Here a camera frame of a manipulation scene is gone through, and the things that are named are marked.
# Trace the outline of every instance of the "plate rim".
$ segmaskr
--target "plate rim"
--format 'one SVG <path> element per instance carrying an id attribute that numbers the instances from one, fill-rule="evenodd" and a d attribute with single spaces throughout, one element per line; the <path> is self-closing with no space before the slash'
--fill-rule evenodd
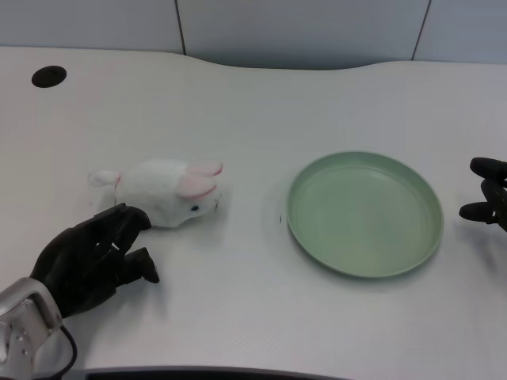
<path id="1" fill-rule="evenodd" d="M 370 155 L 379 156 L 379 157 L 382 157 L 382 158 L 387 158 L 389 160 L 397 162 L 398 164 L 403 165 L 406 168 L 410 169 L 418 177 L 420 177 L 422 179 L 422 181 L 429 187 L 429 189 L 431 190 L 432 194 L 435 196 L 436 204 L 438 206 L 438 211 L 440 213 L 440 230 L 438 232 L 437 239 L 435 240 L 435 243 L 433 244 L 433 246 L 428 250 L 428 252 L 420 260 L 416 261 L 415 264 L 412 264 L 411 266 L 409 266 L 407 268 L 404 268 L 404 269 L 401 269 L 401 270 L 398 270 L 398 271 L 395 271 L 395 272 L 390 272 L 390 273 L 382 274 L 382 275 L 361 275 L 361 274 L 357 274 L 357 273 L 353 273 L 353 272 L 347 272 L 347 271 L 345 271 L 343 269 L 336 268 L 333 265 L 330 265 L 330 264 L 326 263 L 325 261 L 320 260 L 319 258 L 317 258 L 314 254 L 312 254 L 310 252 L 310 250 L 307 247 L 304 246 L 304 244 L 301 242 L 302 239 L 300 239 L 298 237 L 298 234 L 296 234 L 294 232 L 294 227 L 292 225 L 292 223 L 293 223 L 292 222 L 292 218 L 289 215 L 289 208 L 290 208 L 289 207 L 289 202 L 291 200 L 291 195 L 292 195 L 292 193 L 294 191 L 294 186 L 295 186 L 296 181 L 303 174 L 303 172 L 305 170 L 307 170 L 310 166 L 312 166 L 314 163 L 319 162 L 319 161 L 321 161 L 323 159 L 326 159 L 328 157 L 338 156 L 338 155 L 341 155 L 341 154 L 370 154 Z M 310 257 L 312 257 L 314 260 L 318 261 L 320 264 L 322 264 L 322 265 L 326 266 L 327 268 L 330 268 L 330 269 L 332 269 L 332 270 L 334 270 L 336 272 L 342 273 L 342 274 L 347 275 L 347 276 L 360 277 L 360 278 L 364 278 L 364 279 L 382 279 L 382 278 L 386 278 L 386 277 L 392 277 L 392 276 L 401 275 L 402 273 L 407 273 L 407 272 L 412 271 L 413 269 L 417 268 L 418 266 L 424 264 L 427 260 L 429 260 L 431 257 L 433 257 L 436 254 L 436 251 L 440 247 L 440 243 L 442 242 L 442 237 L 444 235 L 444 210 L 442 209 L 442 205 L 440 203 L 440 199 L 439 199 L 438 195 L 436 194 L 435 189 L 433 188 L 433 186 L 418 171 L 414 170 L 412 167 L 408 166 L 407 164 L 405 164 L 405 163 L 397 160 L 396 158 L 392 158 L 392 157 L 387 156 L 385 154 L 379 154 L 379 153 L 376 153 L 376 152 L 371 152 L 371 151 L 366 151 L 366 150 L 344 150 L 344 151 L 341 151 L 341 152 L 335 152 L 335 153 L 331 153 L 331 154 L 326 154 L 324 156 L 321 156 L 320 158 L 316 158 L 314 161 L 310 162 L 308 165 L 306 165 L 304 168 L 302 168 L 296 174 L 296 176 L 294 177 L 294 179 L 292 180 L 291 186 L 290 186 L 290 188 L 288 190 L 287 199 L 285 201 L 285 218 L 287 219 L 287 222 L 288 222 L 288 225 L 289 225 L 289 229 L 291 231 L 292 236 L 296 239 L 296 241 L 298 242 L 299 246 L 304 251 L 306 251 L 306 253 Z"/>

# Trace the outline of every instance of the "bunny tail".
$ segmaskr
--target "bunny tail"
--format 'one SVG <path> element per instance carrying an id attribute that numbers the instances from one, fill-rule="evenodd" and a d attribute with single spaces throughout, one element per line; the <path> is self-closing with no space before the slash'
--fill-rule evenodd
<path id="1" fill-rule="evenodd" d="M 118 182 L 120 182 L 120 174 L 109 170 L 97 170 L 88 174 L 88 183 L 96 188 Z"/>

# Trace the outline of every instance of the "green plate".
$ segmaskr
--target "green plate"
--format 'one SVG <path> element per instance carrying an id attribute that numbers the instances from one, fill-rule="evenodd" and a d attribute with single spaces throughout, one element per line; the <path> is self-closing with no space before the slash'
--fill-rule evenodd
<path id="1" fill-rule="evenodd" d="M 309 164 L 292 184 L 287 219 L 316 260 L 359 277 L 417 267 L 436 252 L 444 228 L 440 202 L 419 174 L 366 152 Z"/>

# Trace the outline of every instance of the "table surface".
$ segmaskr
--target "table surface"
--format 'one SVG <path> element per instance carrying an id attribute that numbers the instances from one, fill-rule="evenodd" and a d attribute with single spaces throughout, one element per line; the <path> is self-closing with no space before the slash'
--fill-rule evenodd
<path id="1" fill-rule="evenodd" d="M 65 67 L 67 79 L 34 87 L 32 74 L 48 65 Z M 66 320 L 76 369 L 503 379 L 507 234 L 463 221 L 458 210 L 482 200 L 470 160 L 505 159 L 506 137 L 507 66 L 259 70 L 156 52 L 0 47 L 0 288 L 28 275 L 60 231 L 112 206 L 107 192 L 88 188 L 89 171 L 222 158 L 217 212 L 135 243 L 149 249 L 160 284 L 124 286 Z M 291 239 L 291 180 L 343 150 L 397 158 L 436 190 L 444 236 L 426 265 L 353 279 Z M 37 371 L 53 371 L 67 353 L 55 335 Z"/>

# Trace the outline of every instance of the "black cable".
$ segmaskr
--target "black cable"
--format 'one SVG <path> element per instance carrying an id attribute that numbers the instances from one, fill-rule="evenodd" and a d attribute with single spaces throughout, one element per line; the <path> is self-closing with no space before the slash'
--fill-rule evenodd
<path id="1" fill-rule="evenodd" d="M 71 333 L 65 326 L 60 327 L 62 329 L 62 333 L 65 334 L 67 339 L 69 340 L 69 343 L 72 347 L 72 357 L 71 361 L 61 370 L 56 372 L 55 374 L 52 374 L 51 376 L 48 376 L 46 378 L 37 378 L 36 380 L 61 380 L 62 376 L 64 376 L 76 363 L 76 359 L 78 358 L 78 346 L 76 345 L 76 342 L 74 338 L 72 337 Z"/>

